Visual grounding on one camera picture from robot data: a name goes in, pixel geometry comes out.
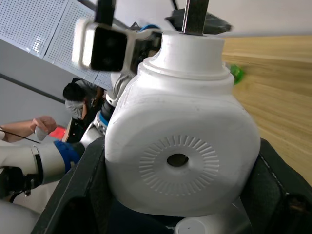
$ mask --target person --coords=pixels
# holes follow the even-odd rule
[[[51,133],[56,129],[57,124],[50,116],[41,116],[34,118],[33,120],[3,124],[0,126],[0,146],[11,146],[12,142],[17,142],[23,139],[23,137],[30,136],[34,133],[37,126],[47,133]],[[28,197],[25,197],[24,194],[18,195],[14,199],[14,203],[27,207],[37,213],[41,213],[50,199],[56,185],[57,182],[38,186],[31,190],[31,195]]]
[[[83,79],[69,83],[63,90],[66,109],[73,118],[82,120],[90,108],[98,105],[103,95],[104,89]]]
[[[57,124],[50,116],[41,116],[33,120],[4,124],[0,126],[0,140],[9,143],[22,140],[22,137],[28,137],[34,133],[37,126],[43,131],[51,133],[56,129]]]

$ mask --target black cable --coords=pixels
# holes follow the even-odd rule
[[[178,6],[177,6],[176,0],[171,0],[171,2],[172,2],[172,4],[173,4],[175,10],[178,10],[179,8],[178,8]]]
[[[40,143],[40,142],[38,142],[38,141],[35,141],[35,140],[29,139],[29,138],[27,138],[27,137],[23,137],[23,136],[17,135],[17,134],[15,134],[15,133],[7,132],[7,131],[2,130],[2,129],[0,129],[0,131],[1,131],[1,132],[4,132],[4,133],[8,133],[8,134],[15,135],[15,136],[17,136],[17,137],[20,137],[20,138],[23,138],[23,139],[26,139],[26,140],[32,141],[32,142],[37,143],[37,144],[41,144],[41,143]]]
[[[20,194],[21,194],[21,192],[14,193],[14,194],[11,196],[11,198],[10,198],[10,202],[13,203],[13,202],[14,202],[14,199],[15,199],[18,195],[20,195]]]

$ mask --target green object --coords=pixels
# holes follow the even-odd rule
[[[243,70],[236,65],[231,65],[230,71],[231,74],[234,76],[234,85],[238,84],[243,79]]]

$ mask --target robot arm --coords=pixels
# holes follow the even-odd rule
[[[85,134],[82,136],[81,143],[84,147],[87,147],[96,139],[104,136],[108,126],[108,122],[111,119],[115,107],[123,93],[125,87],[135,74],[129,72],[128,74],[113,73],[111,80],[113,84],[113,90],[108,91],[105,96],[105,101],[101,110],[97,113],[93,122],[87,128]]]
[[[39,185],[60,180],[78,163],[81,143],[55,141],[39,146],[0,146],[0,198],[15,193],[30,195]]]

